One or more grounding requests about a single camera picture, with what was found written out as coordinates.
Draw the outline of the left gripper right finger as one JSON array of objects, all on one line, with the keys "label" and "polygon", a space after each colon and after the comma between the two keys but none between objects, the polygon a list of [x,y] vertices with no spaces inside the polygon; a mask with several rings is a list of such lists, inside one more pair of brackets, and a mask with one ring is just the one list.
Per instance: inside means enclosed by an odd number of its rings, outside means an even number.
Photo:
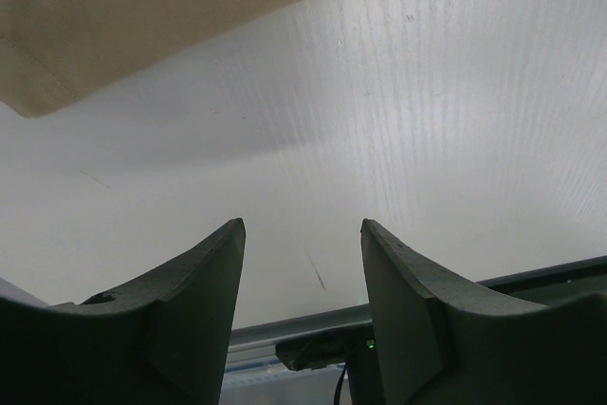
[{"label": "left gripper right finger", "polygon": [[361,251],[390,404],[602,404],[606,297],[555,305],[474,283],[377,221]]}]

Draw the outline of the beige t shirt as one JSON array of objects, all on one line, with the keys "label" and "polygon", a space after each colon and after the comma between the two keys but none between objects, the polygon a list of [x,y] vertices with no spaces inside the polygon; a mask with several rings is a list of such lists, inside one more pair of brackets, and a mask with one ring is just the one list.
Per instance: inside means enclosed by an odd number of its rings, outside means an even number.
[{"label": "beige t shirt", "polygon": [[1,100],[39,118],[300,1],[1,0]]}]

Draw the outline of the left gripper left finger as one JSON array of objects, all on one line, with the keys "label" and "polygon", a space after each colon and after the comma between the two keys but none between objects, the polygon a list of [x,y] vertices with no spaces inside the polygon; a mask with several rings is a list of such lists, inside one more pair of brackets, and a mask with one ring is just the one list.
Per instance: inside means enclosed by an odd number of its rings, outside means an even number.
[{"label": "left gripper left finger", "polygon": [[231,219],[81,304],[1,301],[5,404],[215,404],[246,243]]}]

